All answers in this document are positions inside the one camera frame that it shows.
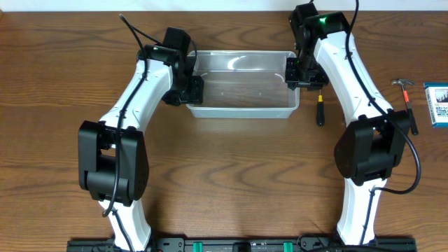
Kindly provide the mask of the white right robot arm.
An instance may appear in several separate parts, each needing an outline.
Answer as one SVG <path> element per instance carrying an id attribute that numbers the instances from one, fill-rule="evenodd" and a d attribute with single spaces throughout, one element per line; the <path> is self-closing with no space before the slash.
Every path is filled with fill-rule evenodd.
<path id="1" fill-rule="evenodd" d="M 343 13 L 320 14 L 313 3 L 304 3 L 288 21 L 298 51 L 286 61 L 288 88 L 320 90 L 331 84 L 344 114 L 346 129 L 334 148 L 344 177 L 339 240 L 371 244 L 381 191 L 403 156 L 409 116 L 395 111 L 372 82 Z"/>

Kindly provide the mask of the small red black hammer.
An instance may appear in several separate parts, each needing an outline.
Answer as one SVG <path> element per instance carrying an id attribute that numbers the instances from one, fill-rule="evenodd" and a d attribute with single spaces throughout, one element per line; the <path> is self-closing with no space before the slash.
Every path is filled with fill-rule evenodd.
<path id="1" fill-rule="evenodd" d="M 401 87 L 402 90 L 402 95 L 403 98 L 405 100 L 405 105 L 406 105 L 406 109 L 407 109 L 407 114 L 409 116 L 409 123 L 410 123 L 410 129 L 411 129 L 411 133 L 416 136 L 419 134 L 418 131 L 418 127 L 417 127 L 417 123 L 413 114 L 413 110 L 412 110 L 412 102 L 410 100 L 410 96 L 408 94 L 407 91 L 407 87 L 408 86 L 413 86 L 414 85 L 414 81 L 410 80 L 410 79 L 406 79 L 406 78 L 397 78 L 397 79 L 393 79 L 391 81 L 392 85 L 397 85 Z"/>

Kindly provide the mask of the clear plastic container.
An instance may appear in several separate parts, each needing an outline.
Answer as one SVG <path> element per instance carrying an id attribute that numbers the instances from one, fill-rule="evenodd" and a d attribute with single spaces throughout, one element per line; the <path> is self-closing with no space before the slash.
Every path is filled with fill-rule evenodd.
<path id="1" fill-rule="evenodd" d="M 204 80 L 201 104 L 188 104 L 196 118 L 289 118 L 299 90 L 285 82 L 292 51 L 199 50 L 195 75 Z"/>

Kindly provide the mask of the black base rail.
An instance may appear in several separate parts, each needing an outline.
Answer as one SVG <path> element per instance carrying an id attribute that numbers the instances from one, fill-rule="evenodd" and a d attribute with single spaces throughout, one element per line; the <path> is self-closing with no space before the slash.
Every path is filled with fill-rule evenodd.
<path id="1" fill-rule="evenodd" d="M 375 238 L 362 246 L 346 246 L 330 237 L 302 235 L 297 239 L 183 239 L 150 240 L 146 251 L 155 252 L 306 252 L 306 251 L 400 251 L 416 252 L 413 238 Z"/>

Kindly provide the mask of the black yellow screwdriver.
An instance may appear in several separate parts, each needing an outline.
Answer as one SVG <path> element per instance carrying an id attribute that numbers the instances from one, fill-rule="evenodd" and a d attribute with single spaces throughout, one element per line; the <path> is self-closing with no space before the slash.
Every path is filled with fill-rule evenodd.
<path id="1" fill-rule="evenodd" d="M 321 94 L 321 91 L 319 91 L 318 102 L 316 105 L 316 124 L 319 127 L 322 127 L 325 125 L 324 103 L 323 103 L 323 96 Z"/>

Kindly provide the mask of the blue white small box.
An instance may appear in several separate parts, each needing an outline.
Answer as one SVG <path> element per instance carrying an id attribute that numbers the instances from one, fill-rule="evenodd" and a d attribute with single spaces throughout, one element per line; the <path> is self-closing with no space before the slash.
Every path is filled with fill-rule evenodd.
<path id="1" fill-rule="evenodd" d="M 424 83 L 432 126 L 447 127 L 447 83 Z"/>

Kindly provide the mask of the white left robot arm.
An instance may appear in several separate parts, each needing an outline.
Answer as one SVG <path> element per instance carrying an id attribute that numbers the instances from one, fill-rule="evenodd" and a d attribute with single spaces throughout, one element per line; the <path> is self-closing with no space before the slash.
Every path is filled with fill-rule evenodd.
<path id="1" fill-rule="evenodd" d="M 79 184 L 110 220 L 115 235 L 110 249 L 146 251 L 150 246 L 152 230 L 141 202 L 149 177 L 146 128 L 160 102 L 202 103 L 197 61 L 196 50 L 145 46 L 118 101 L 100 120 L 86 120 L 79 128 Z"/>

